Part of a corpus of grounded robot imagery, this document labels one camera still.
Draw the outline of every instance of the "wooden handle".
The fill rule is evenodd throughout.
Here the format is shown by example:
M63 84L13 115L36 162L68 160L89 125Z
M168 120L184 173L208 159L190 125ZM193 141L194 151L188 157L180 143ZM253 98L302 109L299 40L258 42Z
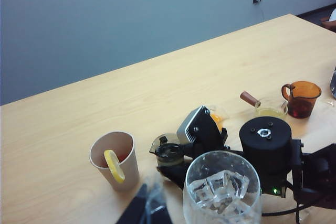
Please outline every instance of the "wooden handle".
M260 101L258 101L258 99L254 98L252 95L250 95L246 91L240 94L240 98L254 107L260 106Z

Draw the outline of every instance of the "lemon slice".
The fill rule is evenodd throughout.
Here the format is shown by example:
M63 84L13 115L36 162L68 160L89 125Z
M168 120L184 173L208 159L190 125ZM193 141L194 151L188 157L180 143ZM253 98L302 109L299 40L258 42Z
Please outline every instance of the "lemon slice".
M113 150L104 151L104 157L107 165L110 168L112 176L114 179L122 184L125 180L125 174L119 166L119 160Z

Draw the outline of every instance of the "clear glass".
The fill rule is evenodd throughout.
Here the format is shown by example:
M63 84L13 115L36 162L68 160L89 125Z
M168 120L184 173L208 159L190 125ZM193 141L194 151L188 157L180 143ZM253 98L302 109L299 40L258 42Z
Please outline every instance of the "clear glass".
M262 98L259 100L260 106L255 107L255 117L274 116L285 119L287 115L287 102L280 97Z
M207 152L188 168L183 189L187 224L257 224L261 190L256 170L243 157Z

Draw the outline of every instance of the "clear plastic cup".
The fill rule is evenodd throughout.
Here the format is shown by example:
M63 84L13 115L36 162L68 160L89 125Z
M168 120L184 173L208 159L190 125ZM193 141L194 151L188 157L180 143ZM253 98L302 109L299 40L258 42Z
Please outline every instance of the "clear plastic cup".
M243 157L226 151L199 156L186 174L183 213L187 224L260 223L256 170Z

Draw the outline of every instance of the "tea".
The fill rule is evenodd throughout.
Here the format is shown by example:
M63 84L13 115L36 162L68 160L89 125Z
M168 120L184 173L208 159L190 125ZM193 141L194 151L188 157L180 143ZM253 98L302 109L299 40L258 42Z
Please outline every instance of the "tea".
M119 154L117 155L119 163L121 163L122 161L124 161L127 158L128 154Z
M286 114L284 113L284 111L280 111L277 109L259 107L256 110L256 116L274 116L276 118L284 119Z
M313 105L303 99L293 99L288 103L288 114L294 118L307 118L310 116Z

